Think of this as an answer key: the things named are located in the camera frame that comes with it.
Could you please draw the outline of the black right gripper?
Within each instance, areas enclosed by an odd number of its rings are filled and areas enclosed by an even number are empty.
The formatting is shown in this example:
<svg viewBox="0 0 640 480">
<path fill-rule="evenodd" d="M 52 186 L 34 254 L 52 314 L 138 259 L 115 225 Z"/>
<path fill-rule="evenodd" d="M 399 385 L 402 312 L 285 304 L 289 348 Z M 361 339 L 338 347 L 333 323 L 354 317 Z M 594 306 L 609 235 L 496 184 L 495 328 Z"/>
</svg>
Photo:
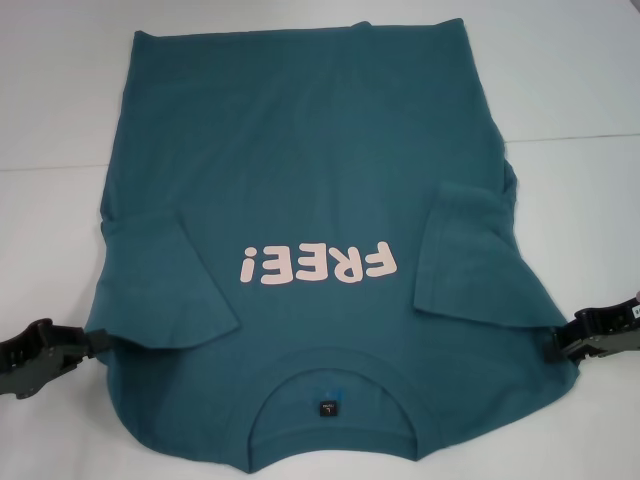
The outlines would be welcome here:
<svg viewBox="0 0 640 480">
<path fill-rule="evenodd" d="M 545 362 L 556 364 L 588 357 L 604 358 L 639 350 L 639 301 L 585 308 L 563 328 L 563 348 L 552 332 L 545 342 Z"/>
</svg>

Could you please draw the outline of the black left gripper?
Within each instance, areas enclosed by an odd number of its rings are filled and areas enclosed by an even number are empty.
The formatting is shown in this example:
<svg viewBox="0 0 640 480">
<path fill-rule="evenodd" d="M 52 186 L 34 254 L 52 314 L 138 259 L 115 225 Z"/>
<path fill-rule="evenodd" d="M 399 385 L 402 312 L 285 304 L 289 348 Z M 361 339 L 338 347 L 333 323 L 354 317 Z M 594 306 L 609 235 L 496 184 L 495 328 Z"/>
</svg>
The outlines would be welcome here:
<svg viewBox="0 0 640 480">
<path fill-rule="evenodd" d="M 32 322 L 22 333 L 1 342 L 1 394 L 26 399 L 47 383 L 74 370 L 85 357 L 108 351 L 104 329 L 55 325 L 51 319 Z"/>
</svg>

